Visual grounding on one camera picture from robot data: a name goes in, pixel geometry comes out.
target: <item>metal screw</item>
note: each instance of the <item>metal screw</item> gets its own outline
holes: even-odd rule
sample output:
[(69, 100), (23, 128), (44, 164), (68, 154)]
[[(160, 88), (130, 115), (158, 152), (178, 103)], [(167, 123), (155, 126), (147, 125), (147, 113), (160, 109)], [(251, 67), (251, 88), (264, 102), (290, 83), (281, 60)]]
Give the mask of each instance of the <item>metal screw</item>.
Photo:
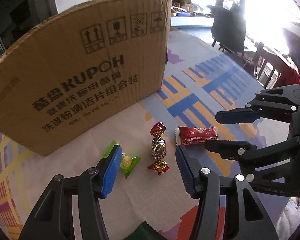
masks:
[(252, 182), (254, 180), (254, 175), (252, 173), (249, 173), (246, 177), (247, 182)]
[(88, 173), (89, 174), (94, 174), (94, 173), (96, 173), (97, 172), (97, 169), (95, 168), (95, 167), (92, 167), (92, 168), (89, 168), (88, 169)]
[(210, 169), (209, 169), (209, 168), (202, 168), (202, 169), (201, 169), (201, 172), (202, 172), (203, 174), (209, 174), (209, 173), (210, 173)]
[(297, 143), (300, 143), (300, 136), (297, 136)]
[(56, 175), (53, 177), (54, 181), (61, 181), (62, 180), (62, 175)]
[(241, 174), (236, 175), (235, 178), (236, 178), (238, 181), (244, 181), (244, 176), (242, 176)]
[(239, 154), (239, 155), (244, 154), (244, 149), (243, 149), (243, 148), (240, 148), (240, 149), (238, 150), (238, 154)]

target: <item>brown cardboard box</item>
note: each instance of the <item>brown cardboard box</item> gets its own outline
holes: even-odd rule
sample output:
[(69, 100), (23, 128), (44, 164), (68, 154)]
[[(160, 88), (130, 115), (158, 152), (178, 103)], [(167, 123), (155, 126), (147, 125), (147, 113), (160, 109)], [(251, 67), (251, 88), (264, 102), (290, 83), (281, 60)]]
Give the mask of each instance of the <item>brown cardboard box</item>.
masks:
[(92, 0), (0, 60), (0, 132), (48, 155), (160, 89), (171, 0)]

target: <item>desk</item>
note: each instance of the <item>desk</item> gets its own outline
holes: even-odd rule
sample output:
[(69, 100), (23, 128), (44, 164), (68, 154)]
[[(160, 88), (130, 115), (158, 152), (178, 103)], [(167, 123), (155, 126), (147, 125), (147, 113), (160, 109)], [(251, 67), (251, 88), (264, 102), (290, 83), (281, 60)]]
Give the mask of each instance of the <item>desk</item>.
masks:
[[(279, 122), (260, 119), (253, 124), (220, 125), (215, 121), (217, 111), (242, 107), (262, 89), (228, 56), (198, 38), (172, 31), (168, 59), (161, 90), (47, 157), (32, 153), (0, 133), (0, 227), (11, 239), (18, 239), (31, 209), (54, 175), (80, 175), (95, 166), (110, 142), (116, 140), (124, 152), (142, 159), (127, 180), (119, 172), (112, 193), (100, 201), (109, 238), (121, 240), (147, 221), (168, 240), (187, 240), (198, 200), (186, 193), (175, 161), (175, 127), (215, 125), (220, 139), (247, 140), (258, 147), (286, 139), (287, 126)], [(158, 121), (167, 126), (164, 160), (170, 166), (161, 176), (146, 168), (153, 163), (153, 137), (149, 132)], [(191, 148), (190, 154), (220, 175), (233, 177), (240, 172), (236, 162), (223, 160), (203, 147)], [(259, 196), (275, 223), (287, 198)], [(219, 235), (224, 211), (221, 207)], [(81, 239), (78, 217), (74, 201), (74, 230)]]

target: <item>tablecloth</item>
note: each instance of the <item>tablecloth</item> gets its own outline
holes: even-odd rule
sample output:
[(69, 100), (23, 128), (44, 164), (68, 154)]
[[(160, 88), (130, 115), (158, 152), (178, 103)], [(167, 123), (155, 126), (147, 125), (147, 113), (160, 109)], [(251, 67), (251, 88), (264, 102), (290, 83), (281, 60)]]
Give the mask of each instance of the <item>tablecloth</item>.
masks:
[[(112, 193), (100, 200), (111, 240), (121, 240), (146, 221), (168, 240), (188, 239), (198, 201), (186, 193), (175, 161), (175, 127), (218, 127), (219, 139), (246, 140), (265, 147), (285, 140), (285, 124), (259, 119), (253, 124), (220, 125), (214, 115), (243, 107), (262, 87), (225, 54), (189, 34), (170, 32), (168, 64), (162, 88), (80, 135), (51, 155), (42, 157), (0, 133), (0, 227), (10, 239), (18, 239), (26, 219), (43, 190), (56, 174), (80, 175), (95, 166), (112, 140), (124, 152), (142, 159), (133, 173), (118, 173)], [(146, 167), (150, 156), (150, 129), (162, 121), (167, 130), (165, 161), (170, 170), (161, 176)], [(220, 175), (240, 173), (236, 162), (223, 160), (204, 147), (190, 154), (202, 166)], [(275, 223), (287, 198), (259, 194)], [(78, 204), (74, 201), (74, 230), (82, 239)], [(224, 217), (220, 208), (219, 239)]]

